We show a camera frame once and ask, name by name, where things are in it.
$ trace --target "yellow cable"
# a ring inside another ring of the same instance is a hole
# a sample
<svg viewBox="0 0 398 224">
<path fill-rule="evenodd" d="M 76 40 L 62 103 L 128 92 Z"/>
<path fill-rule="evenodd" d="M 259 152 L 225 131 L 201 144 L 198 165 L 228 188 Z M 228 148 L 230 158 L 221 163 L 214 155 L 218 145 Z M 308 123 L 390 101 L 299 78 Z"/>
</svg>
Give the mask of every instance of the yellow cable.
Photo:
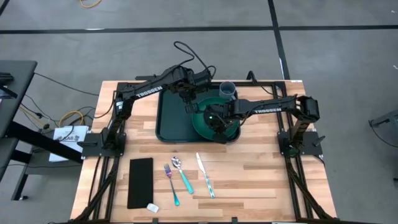
<svg viewBox="0 0 398 224">
<path fill-rule="evenodd" d="M 33 119 L 35 119 L 37 122 L 39 122 L 39 124 L 41 124 L 42 126 L 44 126 L 44 123 L 39 121 L 39 119 L 37 119 L 34 115 L 32 115 L 29 111 L 25 110 L 24 108 L 19 107 L 19 110 L 27 113 L 27 115 L 31 116 Z"/>
<path fill-rule="evenodd" d="M 68 112 L 67 114 L 63 115 L 63 117 L 60 119 L 60 123 L 59 123 L 60 128 L 62 127 L 61 124 L 62 124 L 62 121 L 65 119 L 65 117 L 67 117 L 70 114 L 74 114 L 74 113 L 80 114 L 81 120 L 80 120 L 80 124 L 79 125 L 83 124 L 83 120 L 84 120 L 83 114 L 80 111 L 71 111 L 71 112 Z"/>
<path fill-rule="evenodd" d="M 83 4 L 83 1 L 80 0 L 80 4 L 81 4 L 81 6 L 85 7 L 86 9 L 89 9 L 91 7 L 94 7 L 94 6 L 98 5 L 101 1 L 102 0 L 98 0 L 96 3 L 94 3 L 94 4 L 90 5 L 90 6 L 86 6 L 86 5 Z"/>
</svg>

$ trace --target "white eraser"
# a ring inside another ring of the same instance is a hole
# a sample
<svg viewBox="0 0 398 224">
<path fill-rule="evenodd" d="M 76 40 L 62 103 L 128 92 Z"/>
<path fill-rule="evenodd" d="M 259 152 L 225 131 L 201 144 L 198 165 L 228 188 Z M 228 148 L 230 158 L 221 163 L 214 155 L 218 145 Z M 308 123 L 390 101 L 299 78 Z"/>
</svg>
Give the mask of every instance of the white eraser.
<svg viewBox="0 0 398 224">
<path fill-rule="evenodd" d="M 147 206 L 147 209 L 151 212 L 157 213 L 157 211 L 159 210 L 159 207 L 154 205 L 153 203 L 149 203 Z"/>
</svg>

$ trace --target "knife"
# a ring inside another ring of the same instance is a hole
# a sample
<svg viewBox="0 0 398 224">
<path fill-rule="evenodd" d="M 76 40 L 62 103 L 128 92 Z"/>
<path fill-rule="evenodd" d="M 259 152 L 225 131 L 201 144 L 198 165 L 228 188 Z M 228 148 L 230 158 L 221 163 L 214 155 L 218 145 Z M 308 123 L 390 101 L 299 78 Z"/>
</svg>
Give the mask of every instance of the knife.
<svg viewBox="0 0 398 224">
<path fill-rule="evenodd" d="M 199 153 L 197 153 L 197 160 L 198 160 L 198 165 L 199 165 L 200 170 L 205 175 L 205 179 L 206 179 L 207 187 L 209 188 L 210 196 L 211 196 L 211 198 L 215 198 L 216 196 L 214 196 L 213 189 L 211 188 L 211 185 L 210 185 L 209 177 L 206 174 L 205 167 L 203 166 L 203 163 L 201 162 Z"/>
</svg>

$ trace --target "spoon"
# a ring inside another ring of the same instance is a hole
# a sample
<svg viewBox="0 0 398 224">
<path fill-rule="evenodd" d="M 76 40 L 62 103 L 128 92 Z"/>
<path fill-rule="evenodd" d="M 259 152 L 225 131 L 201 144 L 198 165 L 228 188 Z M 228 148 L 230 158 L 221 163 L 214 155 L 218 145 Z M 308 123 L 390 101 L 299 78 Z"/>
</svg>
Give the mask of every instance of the spoon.
<svg viewBox="0 0 398 224">
<path fill-rule="evenodd" d="M 185 186 L 188 189 L 188 192 L 190 194 L 193 194 L 193 189 L 192 189 L 191 185 L 189 184 L 188 179 L 185 177 L 184 173 L 181 170 L 181 160 L 179 158 L 177 158 L 177 157 L 173 157 L 172 158 L 172 164 L 173 164 L 173 166 L 175 168 L 177 168 L 180 171 L 181 177 L 184 180 L 184 183 L 185 183 Z"/>
</svg>

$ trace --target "black mat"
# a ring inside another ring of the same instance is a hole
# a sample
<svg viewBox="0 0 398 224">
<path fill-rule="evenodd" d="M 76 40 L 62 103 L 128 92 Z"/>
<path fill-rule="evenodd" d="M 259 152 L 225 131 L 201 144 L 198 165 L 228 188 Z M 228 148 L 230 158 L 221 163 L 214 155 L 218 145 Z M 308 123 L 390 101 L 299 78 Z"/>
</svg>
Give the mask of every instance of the black mat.
<svg viewBox="0 0 398 224">
<path fill-rule="evenodd" d="M 131 159 L 127 208 L 146 208 L 154 203 L 154 159 Z"/>
</svg>

